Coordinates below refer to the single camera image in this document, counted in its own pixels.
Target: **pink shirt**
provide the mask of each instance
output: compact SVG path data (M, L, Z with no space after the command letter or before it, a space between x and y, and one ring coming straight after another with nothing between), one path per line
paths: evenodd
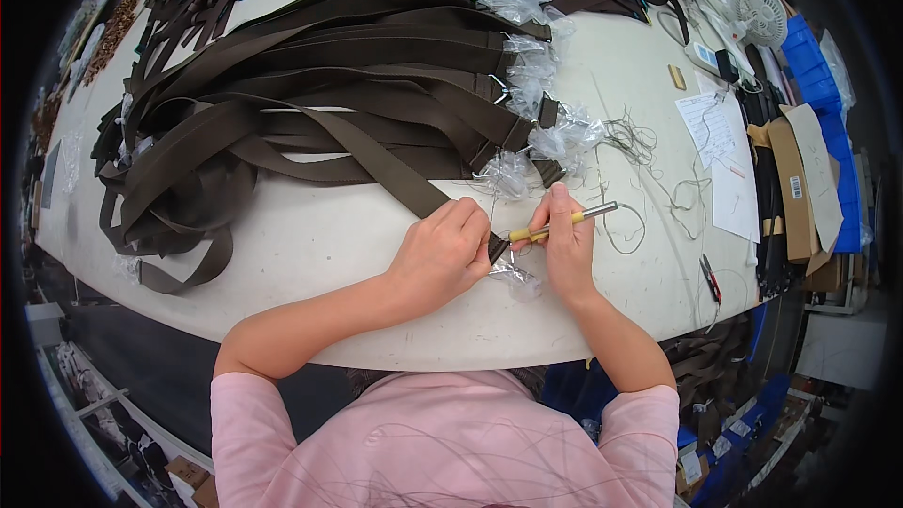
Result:
M297 444L269 381L210 384L222 508L673 505L677 393L624 392L599 446L505 371L399 373Z

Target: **yellow pen grip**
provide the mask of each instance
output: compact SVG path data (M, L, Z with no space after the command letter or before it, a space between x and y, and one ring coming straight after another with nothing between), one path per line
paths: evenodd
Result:
M575 212L570 215L570 223L580 223L585 218L583 217L583 212ZM549 235L549 226L546 225L544 228L546 231L540 231L537 233L533 233L530 231L530 228L521 228L520 230L515 230L508 235L508 240L511 242L519 242L520 240L525 240L530 238L531 242L536 242L536 240L541 240Z

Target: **small fan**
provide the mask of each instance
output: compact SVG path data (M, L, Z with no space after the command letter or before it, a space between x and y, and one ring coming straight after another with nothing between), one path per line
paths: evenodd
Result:
M747 41L778 47L787 37L787 15L780 0L730 0L734 24Z

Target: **person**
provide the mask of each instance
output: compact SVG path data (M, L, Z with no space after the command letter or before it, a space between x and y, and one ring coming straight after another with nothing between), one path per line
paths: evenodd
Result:
M655 340L595 288L593 220L561 183L549 283L619 394L598 446L506 371L396 373L301 444L274 383L346 337L426 316L487 276L490 220L451 200L408 230L388 270L237 323L210 384L220 506L672 506L678 396ZM517 243L519 250L524 243Z

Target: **forearm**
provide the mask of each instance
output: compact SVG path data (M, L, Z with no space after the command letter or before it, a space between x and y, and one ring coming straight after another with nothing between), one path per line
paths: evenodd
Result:
M565 305L618 391L635 392L660 384L676 389L671 365L656 340L608 299L593 290Z
M282 379L346 337L412 319L400 318L396 292L387 285L380 275L245 318L223 339L213 375Z

